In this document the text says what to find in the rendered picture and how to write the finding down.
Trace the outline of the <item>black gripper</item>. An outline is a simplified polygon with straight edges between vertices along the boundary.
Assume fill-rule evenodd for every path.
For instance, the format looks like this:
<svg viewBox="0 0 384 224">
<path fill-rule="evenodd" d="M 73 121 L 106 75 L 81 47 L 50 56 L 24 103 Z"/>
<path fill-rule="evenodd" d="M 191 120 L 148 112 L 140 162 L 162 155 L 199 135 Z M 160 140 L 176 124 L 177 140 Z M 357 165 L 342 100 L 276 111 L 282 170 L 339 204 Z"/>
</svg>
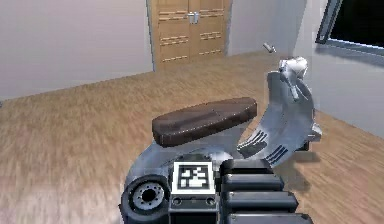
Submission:
<svg viewBox="0 0 384 224">
<path fill-rule="evenodd" d="M 169 224 L 170 187 L 161 175 L 145 175 L 129 183 L 119 204 L 124 224 Z"/>
</svg>

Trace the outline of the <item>silver motor scooter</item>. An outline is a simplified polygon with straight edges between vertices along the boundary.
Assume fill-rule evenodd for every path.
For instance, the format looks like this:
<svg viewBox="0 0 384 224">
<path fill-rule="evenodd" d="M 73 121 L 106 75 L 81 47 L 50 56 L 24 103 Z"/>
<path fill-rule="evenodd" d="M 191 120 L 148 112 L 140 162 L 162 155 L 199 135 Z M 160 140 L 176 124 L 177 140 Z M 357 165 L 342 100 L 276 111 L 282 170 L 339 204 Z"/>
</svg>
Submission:
<svg viewBox="0 0 384 224">
<path fill-rule="evenodd" d="M 320 139 L 313 95 L 304 81 L 308 61 L 288 56 L 266 75 L 264 112 L 251 97 L 235 97 L 188 106 L 152 121 L 152 143 L 132 164 L 125 187 L 134 179 L 181 157 L 208 157 L 216 165 L 227 159 L 263 160 L 272 170 Z"/>
</svg>

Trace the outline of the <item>wooden double door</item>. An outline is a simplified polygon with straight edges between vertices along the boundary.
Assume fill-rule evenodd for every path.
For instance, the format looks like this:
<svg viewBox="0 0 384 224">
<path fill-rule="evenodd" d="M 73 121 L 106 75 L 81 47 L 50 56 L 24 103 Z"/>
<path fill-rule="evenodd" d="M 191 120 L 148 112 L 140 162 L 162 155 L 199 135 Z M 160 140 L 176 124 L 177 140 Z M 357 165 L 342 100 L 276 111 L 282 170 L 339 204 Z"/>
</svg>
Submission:
<svg viewBox="0 0 384 224">
<path fill-rule="evenodd" d="M 227 54 L 233 0 L 146 0 L 154 71 Z M 191 24 L 187 14 L 198 12 Z"/>
</svg>

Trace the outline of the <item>dark framed window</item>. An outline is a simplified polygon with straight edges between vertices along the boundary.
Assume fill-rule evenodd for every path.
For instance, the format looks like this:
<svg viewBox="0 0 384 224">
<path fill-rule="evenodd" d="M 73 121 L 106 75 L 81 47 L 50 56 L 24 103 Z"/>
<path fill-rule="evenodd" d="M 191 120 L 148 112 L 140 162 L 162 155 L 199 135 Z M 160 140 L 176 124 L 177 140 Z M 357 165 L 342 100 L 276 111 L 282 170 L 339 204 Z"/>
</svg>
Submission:
<svg viewBox="0 0 384 224">
<path fill-rule="evenodd" d="M 327 0 L 315 42 L 384 51 L 384 0 Z"/>
</svg>

